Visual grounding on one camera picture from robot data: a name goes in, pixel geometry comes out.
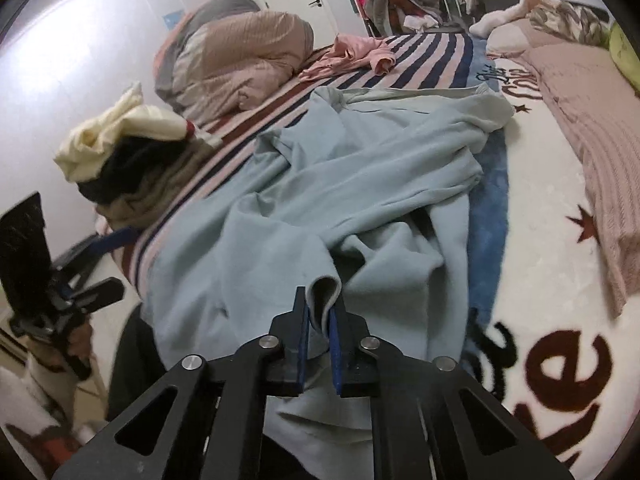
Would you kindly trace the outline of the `left hand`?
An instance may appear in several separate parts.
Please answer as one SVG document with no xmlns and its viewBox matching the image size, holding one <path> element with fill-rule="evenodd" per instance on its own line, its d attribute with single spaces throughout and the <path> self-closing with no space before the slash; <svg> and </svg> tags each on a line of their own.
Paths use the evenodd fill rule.
<svg viewBox="0 0 640 480">
<path fill-rule="evenodd" d="M 67 338 L 66 350 L 68 354 L 76 356 L 86 365 L 89 364 L 92 356 L 92 334 L 90 318 L 86 318 L 81 326 L 75 327 L 70 332 Z M 47 368 L 62 367 L 66 363 L 62 353 L 50 344 L 28 338 L 27 349 L 36 361 Z"/>
</svg>

